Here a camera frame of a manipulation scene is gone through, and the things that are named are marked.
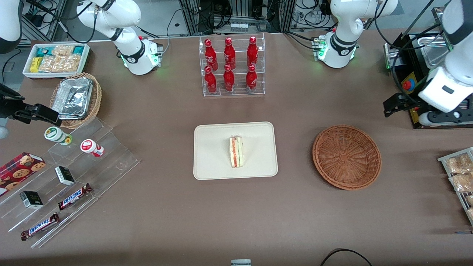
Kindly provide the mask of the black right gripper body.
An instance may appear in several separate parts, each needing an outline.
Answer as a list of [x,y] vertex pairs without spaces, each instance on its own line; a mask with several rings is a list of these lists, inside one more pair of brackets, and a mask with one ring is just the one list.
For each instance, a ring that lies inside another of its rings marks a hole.
[[16,100],[2,100],[0,101],[0,118],[8,118],[15,114],[17,111]]

